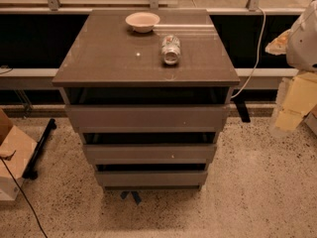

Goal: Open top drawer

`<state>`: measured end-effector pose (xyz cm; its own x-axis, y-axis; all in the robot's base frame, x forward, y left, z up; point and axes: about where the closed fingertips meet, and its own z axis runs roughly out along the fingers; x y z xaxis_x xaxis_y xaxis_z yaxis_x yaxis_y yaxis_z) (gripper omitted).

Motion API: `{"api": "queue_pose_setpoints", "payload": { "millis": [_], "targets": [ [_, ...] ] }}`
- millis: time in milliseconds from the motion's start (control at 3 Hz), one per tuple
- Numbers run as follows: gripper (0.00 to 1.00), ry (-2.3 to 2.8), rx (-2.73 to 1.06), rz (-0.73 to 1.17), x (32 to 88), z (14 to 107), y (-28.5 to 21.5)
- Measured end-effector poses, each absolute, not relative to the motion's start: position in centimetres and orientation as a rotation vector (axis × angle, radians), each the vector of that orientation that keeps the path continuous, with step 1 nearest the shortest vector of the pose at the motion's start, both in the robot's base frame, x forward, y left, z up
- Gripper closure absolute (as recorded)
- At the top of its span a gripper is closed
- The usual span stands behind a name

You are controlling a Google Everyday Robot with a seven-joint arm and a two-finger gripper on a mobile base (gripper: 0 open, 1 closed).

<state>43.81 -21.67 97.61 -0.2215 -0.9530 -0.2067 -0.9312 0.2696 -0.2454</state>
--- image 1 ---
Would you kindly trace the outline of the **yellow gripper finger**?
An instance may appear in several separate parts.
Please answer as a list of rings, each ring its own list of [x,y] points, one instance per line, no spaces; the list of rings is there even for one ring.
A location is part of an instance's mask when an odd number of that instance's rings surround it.
[[[283,33],[281,33],[273,41],[268,43],[264,50],[268,54],[275,55],[275,56],[285,55],[289,33],[290,33],[290,30],[286,30]]]

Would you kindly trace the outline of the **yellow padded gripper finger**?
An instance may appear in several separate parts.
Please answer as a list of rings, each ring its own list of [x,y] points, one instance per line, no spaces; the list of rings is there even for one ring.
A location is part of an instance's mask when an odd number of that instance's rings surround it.
[[[275,100],[269,131],[274,137],[292,133],[317,105],[317,74],[301,72],[284,78]]]

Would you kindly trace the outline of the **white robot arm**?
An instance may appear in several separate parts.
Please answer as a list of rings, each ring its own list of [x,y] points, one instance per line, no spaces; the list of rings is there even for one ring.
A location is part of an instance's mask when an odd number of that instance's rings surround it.
[[[290,29],[264,49],[271,55],[286,55],[286,61],[298,70],[279,84],[276,107],[270,121],[275,137],[292,133],[317,105],[317,0],[310,2]]]

